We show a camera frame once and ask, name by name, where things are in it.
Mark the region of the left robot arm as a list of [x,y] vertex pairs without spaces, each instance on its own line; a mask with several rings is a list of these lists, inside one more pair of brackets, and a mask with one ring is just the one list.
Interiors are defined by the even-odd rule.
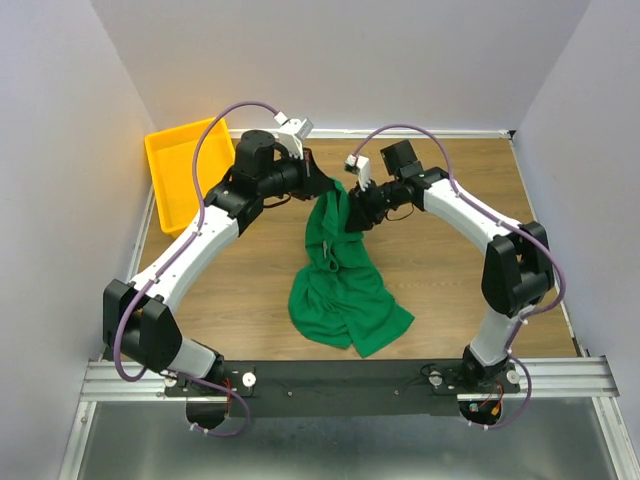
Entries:
[[233,165],[209,190],[192,223],[129,282],[109,283],[103,293],[103,340],[114,360],[127,357],[145,370],[185,375],[201,395],[220,387],[223,356],[186,338],[174,315],[195,280],[266,209],[267,199],[305,201],[332,189],[332,180],[303,145],[310,129],[307,122],[291,120],[276,134],[243,133]]

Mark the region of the aluminium left side rail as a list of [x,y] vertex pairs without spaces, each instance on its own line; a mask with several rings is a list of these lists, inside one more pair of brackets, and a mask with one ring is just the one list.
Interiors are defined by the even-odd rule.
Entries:
[[[149,229],[149,224],[151,221],[151,217],[154,210],[154,190],[153,187],[149,188],[147,198],[142,210],[142,216],[138,228],[138,232],[135,237],[135,242],[133,244],[133,250],[131,252],[129,264],[125,273],[125,279],[130,280],[133,278],[139,269],[142,252],[144,249],[144,243],[146,240],[146,236]],[[116,307],[111,307],[109,305],[110,300],[108,299],[107,289],[103,292],[102,298],[102,307],[103,307],[103,315],[102,315],[102,340],[105,345],[104,351],[102,353],[102,360],[112,361],[113,360],[113,349],[111,347],[111,343],[108,340],[107,328],[111,325],[112,321],[108,320],[107,317],[113,312]]]

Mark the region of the aluminium front rail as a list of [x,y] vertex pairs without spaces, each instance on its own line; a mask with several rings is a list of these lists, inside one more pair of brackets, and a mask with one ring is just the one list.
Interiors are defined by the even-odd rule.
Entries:
[[[533,399],[615,398],[619,389],[604,357],[525,358],[516,368],[519,390],[506,394],[522,399],[527,393],[526,375],[532,380]],[[185,387],[175,387],[161,375],[147,372],[137,382],[120,378],[112,362],[88,364],[81,389],[85,402],[180,401],[191,395]]]

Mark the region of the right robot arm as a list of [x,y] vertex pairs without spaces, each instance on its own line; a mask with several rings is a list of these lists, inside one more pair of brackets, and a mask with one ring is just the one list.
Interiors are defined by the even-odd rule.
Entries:
[[347,157],[344,168],[357,180],[348,193],[345,228],[369,231],[389,211],[409,204],[445,221],[483,253],[481,291],[487,313],[464,349],[459,370],[467,389],[483,391],[506,371],[515,336],[554,287],[546,231],[537,222],[516,223],[478,201],[444,169],[424,168],[407,140],[382,149],[381,156],[391,177],[381,184],[373,180],[367,157]]

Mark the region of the yellow plastic tray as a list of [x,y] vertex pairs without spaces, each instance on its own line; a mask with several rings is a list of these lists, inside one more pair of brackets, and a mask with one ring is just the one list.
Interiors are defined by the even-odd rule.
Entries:
[[[151,133],[144,139],[160,228],[178,237],[196,216],[199,205],[193,186],[192,161],[209,119]],[[234,146],[224,120],[207,135],[198,156],[202,192],[215,186],[234,162]]]

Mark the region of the aluminium rail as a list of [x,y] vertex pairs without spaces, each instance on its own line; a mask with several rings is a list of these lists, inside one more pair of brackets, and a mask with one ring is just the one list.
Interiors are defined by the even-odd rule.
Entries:
[[[133,250],[131,252],[129,264],[125,273],[125,279],[130,280],[133,278],[139,269],[142,252],[144,249],[144,243],[146,240],[146,236],[149,229],[149,224],[151,221],[151,217],[154,210],[154,190],[153,187],[149,188],[147,198],[142,210],[142,216],[138,228],[138,232],[135,237],[135,242],[133,244]],[[105,345],[104,351],[102,353],[102,360],[112,361],[113,360],[113,349],[111,347],[111,343],[108,340],[107,328],[111,325],[112,321],[108,320],[107,317],[113,312],[116,307],[111,307],[109,305],[110,300],[108,299],[107,289],[103,292],[102,298],[102,307],[103,307],[103,315],[102,315],[102,340]]]
[[[615,398],[619,389],[604,357],[525,358],[516,368],[519,390],[506,394],[522,399],[527,393],[526,375],[532,380],[533,399]],[[88,364],[81,389],[85,402],[180,401],[191,395],[185,387],[175,387],[161,375],[147,372],[137,382],[120,378],[112,362]]]
[[[511,151],[512,151],[512,154],[513,154],[513,157],[514,157],[514,161],[515,161],[515,164],[516,164],[516,167],[517,167],[517,170],[518,170],[518,174],[519,174],[519,177],[520,177],[520,180],[521,180],[524,192],[525,192],[525,196],[526,196],[526,199],[527,199],[527,202],[528,202],[528,206],[529,206],[530,211],[531,211],[531,213],[533,215],[533,219],[538,221],[539,218],[538,218],[537,212],[535,210],[534,204],[532,202],[528,187],[526,185],[526,181],[525,181],[525,178],[524,178],[523,170],[522,170],[522,167],[521,167],[521,162],[518,159],[517,152],[516,152],[516,147],[515,147],[515,143],[514,143],[514,139],[513,138],[509,139],[509,145],[510,145],[510,148],[511,148]],[[570,334],[570,337],[571,337],[572,345],[574,346],[574,350],[576,351],[576,355],[578,357],[584,357],[587,354],[584,352],[583,347],[581,346],[579,340],[576,337],[575,330],[574,330],[573,325],[571,323],[571,318],[570,318],[569,312],[568,312],[568,310],[566,308],[566,305],[564,303],[564,300],[561,300],[561,302],[559,304],[559,308],[561,309],[562,314],[563,314],[563,318],[565,320],[565,323],[567,324],[567,328],[568,328],[568,331],[569,331],[569,334]]]

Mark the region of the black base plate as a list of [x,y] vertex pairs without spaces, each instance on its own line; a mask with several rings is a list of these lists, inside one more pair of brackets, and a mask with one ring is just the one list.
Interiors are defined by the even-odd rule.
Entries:
[[519,392],[515,368],[476,381],[459,359],[227,361],[224,383],[239,400],[178,378],[165,387],[184,398],[191,420],[218,425],[225,415],[254,419],[432,415],[457,416],[471,402],[488,415],[489,397]]

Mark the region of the aluminium right side rail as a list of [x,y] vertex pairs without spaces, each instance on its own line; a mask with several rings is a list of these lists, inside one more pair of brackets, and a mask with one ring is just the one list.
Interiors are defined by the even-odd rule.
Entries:
[[[539,218],[538,218],[537,212],[535,210],[534,204],[532,202],[528,187],[526,185],[526,181],[525,181],[525,178],[524,178],[523,170],[522,170],[522,167],[521,167],[521,162],[518,159],[517,152],[516,152],[516,147],[515,147],[515,143],[514,143],[514,139],[513,138],[509,139],[509,145],[510,145],[510,148],[511,148],[511,151],[512,151],[512,154],[513,154],[513,157],[514,157],[514,161],[515,161],[515,164],[516,164],[516,167],[517,167],[517,170],[518,170],[518,174],[519,174],[519,177],[520,177],[520,180],[521,180],[524,192],[525,192],[525,196],[526,196],[526,199],[527,199],[527,202],[528,202],[528,206],[529,206],[530,211],[531,211],[531,213],[533,215],[533,219],[538,221]],[[587,354],[584,352],[583,347],[581,346],[579,340],[576,337],[575,330],[574,330],[573,325],[571,323],[571,318],[570,318],[569,312],[568,312],[568,310],[566,308],[566,305],[564,303],[564,300],[561,300],[561,302],[559,304],[559,308],[561,309],[562,314],[563,314],[563,318],[565,320],[565,323],[567,324],[567,328],[568,328],[568,331],[569,331],[569,334],[570,334],[570,337],[571,337],[572,345],[574,346],[574,350],[576,351],[576,355],[578,357],[584,357]]]

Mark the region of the green t shirt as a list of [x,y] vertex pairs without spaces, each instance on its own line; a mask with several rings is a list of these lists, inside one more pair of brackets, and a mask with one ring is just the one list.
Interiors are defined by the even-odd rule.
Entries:
[[305,338],[366,358],[404,335],[415,316],[386,288],[361,232],[346,231],[348,193],[335,180],[308,217],[308,263],[293,280],[288,313]]

